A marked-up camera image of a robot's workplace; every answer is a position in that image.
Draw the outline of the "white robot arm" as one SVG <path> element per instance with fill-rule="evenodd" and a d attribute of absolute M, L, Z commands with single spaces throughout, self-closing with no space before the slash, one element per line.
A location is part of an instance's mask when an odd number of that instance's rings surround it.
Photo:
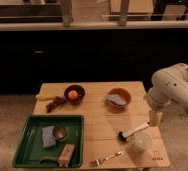
<path fill-rule="evenodd" d="M 146 94 L 153 111 L 168 106 L 172 100 L 183 105 L 188 111 L 188 65 L 178 63 L 157 70 L 151 77 L 152 87 Z"/>

